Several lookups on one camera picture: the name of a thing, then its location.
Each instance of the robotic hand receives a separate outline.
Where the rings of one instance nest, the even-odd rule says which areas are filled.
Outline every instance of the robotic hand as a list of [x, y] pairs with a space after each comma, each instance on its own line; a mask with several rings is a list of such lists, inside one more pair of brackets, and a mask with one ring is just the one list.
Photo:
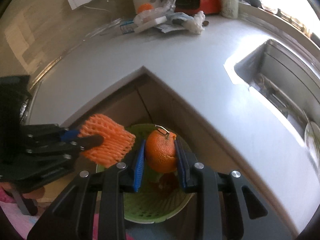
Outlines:
[[0, 78], [0, 185], [9, 191], [22, 213], [35, 215], [26, 195], [73, 171], [79, 153], [103, 142], [100, 135], [78, 138], [56, 124], [21, 125], [20, 109], [30, 98], [29, 76]]

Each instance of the kitchen sink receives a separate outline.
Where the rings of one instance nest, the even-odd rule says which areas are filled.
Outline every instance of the kitchen sink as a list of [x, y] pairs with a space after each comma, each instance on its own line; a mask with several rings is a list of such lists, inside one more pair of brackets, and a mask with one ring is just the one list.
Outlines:
[[320, 80], [312, 68], [276, 40], [268, 40], [252, 53], [225, 68], [260, 92], [304, 138], [307, 119], [320, 122]]

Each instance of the plastic bag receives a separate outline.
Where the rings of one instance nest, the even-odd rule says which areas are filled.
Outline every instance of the plastic bag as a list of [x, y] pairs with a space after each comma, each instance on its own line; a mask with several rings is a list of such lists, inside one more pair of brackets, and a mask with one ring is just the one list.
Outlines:
[[156, 18], [165, 16], [167, 12], [174, 12], [176, 0], [167, 0], [162, 7], [154, 8], [151, 10], [146, 10], [139, 13], [134, 19], [133, 22], [137, 26], [141, 26], [144, 23], [147, 23]]
[[168, 22], [172, 25], [181, 25], [188, 31], [194, 34], [201, 34], [204, 31], [202, 23], [205, 20], [203, 11], [199, 11], [193, 17], [186, 15], [185, 13], [167, 12], [165, 15]]

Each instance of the window sill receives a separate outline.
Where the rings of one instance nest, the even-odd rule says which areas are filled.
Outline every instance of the window sill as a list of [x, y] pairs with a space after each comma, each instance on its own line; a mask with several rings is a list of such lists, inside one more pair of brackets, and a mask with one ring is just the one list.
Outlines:
[[282, 39], [289, 41], [294, 47], [308, 57], [320, 71], [320, 48], [304, 33], [293, 27], [280, 17], [263, 9], [239, 3], [239, 17], [271, 31]]

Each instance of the white plate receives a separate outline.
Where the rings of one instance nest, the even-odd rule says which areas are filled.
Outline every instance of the white plate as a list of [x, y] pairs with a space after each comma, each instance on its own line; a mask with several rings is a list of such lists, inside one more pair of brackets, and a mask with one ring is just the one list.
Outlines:
[[[315, 122], [311, 122], [312, 128], [315, 132], [315, 136], [318, 140], [318, 145], [320, 148], [320, 128]], [[309, 149], [310, 157], [312, 161], [314, 162], [316, 168], [319, 168], [319, 156], [320, 153], [317, 150], [314, 135], [312, 132], [312, 129], [309, 124], [307, 124], [306, 129], [304, 131], [304, 141]]]

